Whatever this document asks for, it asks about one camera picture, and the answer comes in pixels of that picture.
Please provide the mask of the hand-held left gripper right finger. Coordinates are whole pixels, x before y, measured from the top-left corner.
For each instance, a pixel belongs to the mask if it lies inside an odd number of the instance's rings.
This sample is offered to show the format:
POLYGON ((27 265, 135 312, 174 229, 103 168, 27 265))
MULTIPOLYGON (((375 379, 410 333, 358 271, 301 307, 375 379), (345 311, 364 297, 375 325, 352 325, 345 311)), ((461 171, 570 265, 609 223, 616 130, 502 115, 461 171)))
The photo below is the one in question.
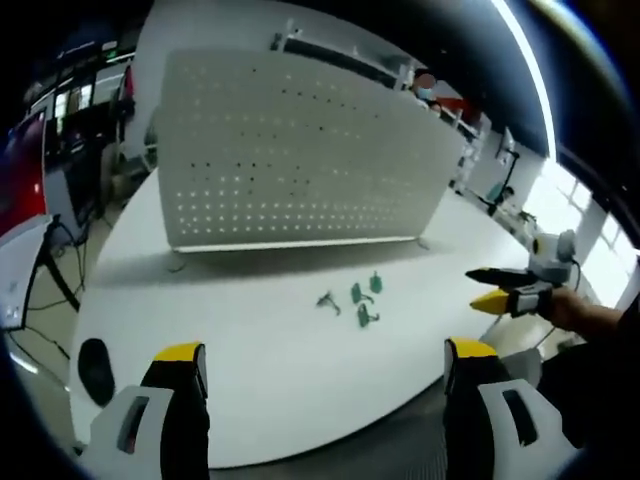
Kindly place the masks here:
POLYGON ((581 453, 560 412, 491 346, 450 337, 444 353, 446 477, 560 478, 581 453))

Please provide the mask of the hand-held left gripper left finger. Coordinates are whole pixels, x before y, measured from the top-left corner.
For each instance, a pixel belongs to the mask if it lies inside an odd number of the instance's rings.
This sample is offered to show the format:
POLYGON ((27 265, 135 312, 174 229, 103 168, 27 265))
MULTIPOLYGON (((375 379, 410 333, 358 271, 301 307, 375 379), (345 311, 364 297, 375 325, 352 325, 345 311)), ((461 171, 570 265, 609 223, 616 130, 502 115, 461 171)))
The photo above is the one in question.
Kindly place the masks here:
POLYGON ((165 348, 94 418, 82 469, 92 479, 207 479, 207 399, 205 344, 165 348))

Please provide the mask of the person's right hand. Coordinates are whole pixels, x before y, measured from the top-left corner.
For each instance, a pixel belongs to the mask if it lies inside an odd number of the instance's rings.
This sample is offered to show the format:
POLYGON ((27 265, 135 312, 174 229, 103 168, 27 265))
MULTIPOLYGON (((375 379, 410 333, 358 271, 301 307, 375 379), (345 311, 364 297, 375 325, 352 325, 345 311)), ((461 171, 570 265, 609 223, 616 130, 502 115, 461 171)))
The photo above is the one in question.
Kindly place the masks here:
POLYGON ((566 287, 553 289, 541 316, 553 326, 589 339, 616 330, 623 311, 595 305, 566 287))

